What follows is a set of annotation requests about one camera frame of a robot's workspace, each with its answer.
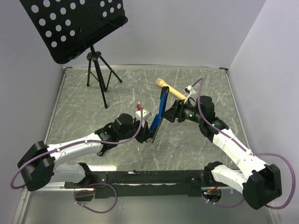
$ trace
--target tripod stand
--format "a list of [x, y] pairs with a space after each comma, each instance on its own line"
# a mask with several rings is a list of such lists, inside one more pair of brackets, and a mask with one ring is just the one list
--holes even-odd
[[[115, 75], [115, 77], [120, 81], [120, 83], [122, 83], [122, 80], [117, 76], [117, 74], [113, 71], [113, 69], [109, 66], [109, 64], [103, 59], [101, 52], [99, 51], [95, 51], [93, 45], [90, 46], [90, 50], [91, 52], [89, 52], [86, 56], [87, 60], [88, 60], [88, 73], [87, 73], [87, 87], [89, 86], [89, 79], [90, 79], [90, 74], [92, 74], [92, 76], [99, 82], [100, 84], [100, 88], [101, 88], [101, 93], [102, 93], [102, 97], [103, 97], [103, 101], [104, 101], [104, 106], [107, 109], [108, 105], [106, 103], [106, 98], [105, 98], [105, 94], [104, 92], [107, 91], [108, 89], [108, 85], [110, 82], [110, 78], [112, 73]], [[110, 74], [109, 74], [109, 78], [108, 78], [108, 82], [107, 82], [107, 86], [105, 86], [105, 82], [103, 79], [103, 75], [100, 69], [100, 65], [98, 62], [98, 58], [100, 58], [102, 60], [102, 62], [109, 68], [110, 70]], [[91, 65], [92, 65], [92, 61], [94, 63], [94, 67], [95, 67], [95, 71], [97, 73], [97, 77], [90, 71], [91, 70]]]

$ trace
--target gray marble surface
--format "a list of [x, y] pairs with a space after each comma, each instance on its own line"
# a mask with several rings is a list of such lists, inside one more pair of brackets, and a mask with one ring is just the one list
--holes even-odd
[[[100, 87], [91, 77], [86, 86], [87, 70], [67, 71], [61, 96], [50, 129], [47, 144], [56, 144], [84, 137], [105, 124], [114, 121], [121, 113], [134, 116], [140, 101], [153, 114], [151, 124], [158, 112], [161, 88], [157, 78], [183, 92], [183, 89], [205, 77], [203, 95], [211, 96], [216, 116], [226, 122], [241, 142], [246, 144], [241, 123], [226, 79], [225, 71], [219, 69], [115, 69], [123, 83], [112, 76], [105, 93], [109, 108], [105, 109]], [[102, 70], [107, 81], [109, 70]], [[169, 94], [167, 107], [175, 96]], [[180, 144], [177, 148], [169, 143], [173, 137]], [[186, 170], [203, 169], [209, 162], [221, 161], [228, 167], [235, 164], [219, 148], [203, 137], [198, 125], [185, 121], [170, 123], [164, 120], [153, 144], [140, 144], [132, 140], [108, 150], [104, 156], [86, 155], [68, 164], [86, 162], [91, 170]]]

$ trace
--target cable tie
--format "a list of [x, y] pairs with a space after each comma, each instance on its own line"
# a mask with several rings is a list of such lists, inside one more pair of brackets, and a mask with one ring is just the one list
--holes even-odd
[[247, 155], [252, 155], [252, 151], [251, 151], [251, 149], [248, 149], [248, 150], [246, 151], [246, 154], [247, 154]]

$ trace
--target black clamp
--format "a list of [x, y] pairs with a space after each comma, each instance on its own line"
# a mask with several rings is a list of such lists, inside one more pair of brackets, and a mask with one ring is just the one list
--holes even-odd
[[85, 177], [83, 180], [81, 180], [79, 183], [76, 185], [80, 187], [85, 187], [86, 185], [90, 184], [93, 182], [93, 175], [91, 170], [89, 169], [88, 165], [84, 162], [78, 163], [80, 166], [82, 166], [83, 170], [85, 171]]
[[[123, 113], [114, 122], [106, 124], [103, 128], [96, 130], [97, 134], [102, 141], [119, 142], [120, 140], [131, 138], [137, 131], [140, 121], [133, 119], [129, 114]], [[148, 122], [145, 121], [143, 127], [141, 127], [139, 133], [135, 139], [143, 143], [149, 138], [153, 137], [153, 133], [150, 132]], [[98, 156], [102, 156], [107, 150], [116, 147], [117, 145], [103, 144], [103, 148], [97, 153]]]
[[265, 164], [264, 169], [253, 170], [243, 186], [245, 201], [257, 210], [282, 195], [280, 169], [275, 164]]
[[101, 57], [101, 55], [102, 55], [102, 53], [99, 52], [99, 51], [95, 52], [95, 54], [93, 54], [92, 52], [89, 52], [89, 53], [87, 54], [86, 58], [87, 58], [88, 61], [93, 61], [93, 62], [95, 62], [95, 61], [98, 60], [99, 57]]

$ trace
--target metal table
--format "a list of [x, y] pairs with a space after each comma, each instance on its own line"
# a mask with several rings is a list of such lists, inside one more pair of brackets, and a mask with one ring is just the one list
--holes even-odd
[[[121, 113], [134, 115], [138, 101], [156, 114], [161, 91], [155, 84], [157, 78], [182, 91], [199, 77], [205, 77], [203, 95], [213, 98], [216, 116], [247, 145], [225, 70], [126, 66], [115, 66], [114, 69], [123, 83], [112, 78], [106, 93], [108, 109], [104, 108], [96, 80], [91, 79], [91, 86], [86, 87], [87, 70], [66, 71], [46, 136], [47, 144], [86, 136]], [[103, 70], [104, 77], [107, 78], [108, 74]], [[169, 94], [167, 106], [171, 106], [174, 100], [175, 97]], [[171, 137], [180, 143], [177, 148], [168, 142]], [[201, 135], [195, 123], [172, 124], [164, 120], [154, 144], [140, 144], [133, 140], [107, 151], [102, 157], [87, 155], [68, 164], [85, 162], [93, 171], [188, 170], [203, 169], [212, 161], [236, 168], [220, 149]], [[95, 214], [74, 205], [73, 192], [74, 189], [64, 189], [63, 183], [51, 184], [30, 194], [24, 189], [15, 223], [271, 223], [266, 208], [253, 210], [246, 203], [234, 209], [219, 208], [206, 204], [202, 198], [187, 196], [120, 197], [111, 212]], [[238, 192], [231, 194], [231, 189], [223, 189], [220, 202], [235, 204], [241, 198]], [[97, 199], [89, 206], [106, 210], [113, 200]]]
[[[161, 87], [155, 83], [157, 78], [183, 91], [199, 77], [206, 78], [203, 95], [212, 97], [216, 116], [226, 122], [239, 140], [246, 144], [225, 70], [154, 67], [115, 71], [123, 83], [112, 77], [106, 93], [108, 109], [104, 108], [97, 81], [92, 78], [91, 86], [86, 86], [87, 70], [72, 69], [66, 72], [47, 144], [84, 137], [113, 122], [121, 113], [134, 116], [138, 101], [153, 114], [149, 120], [151, 124], [160, 102]], [[103, 70], [103, 77], [107, 78], [108, 75], [109, 70]], [[167, 106], [171, 106], [175, 99], [169, 94]], [[169, 143], [171, 137], [180, 143], [177, 148]], [[91, 170], [96, 171], [186, 170], [203, 169], [213, 161], [236, 168], [225, 153], [202, 136], [197, 124], [164, 120], [154, 144], [140, 144], [133, 140], [107, 151], [102, 157], [86, 155], [68, 164], [86, 162]]]

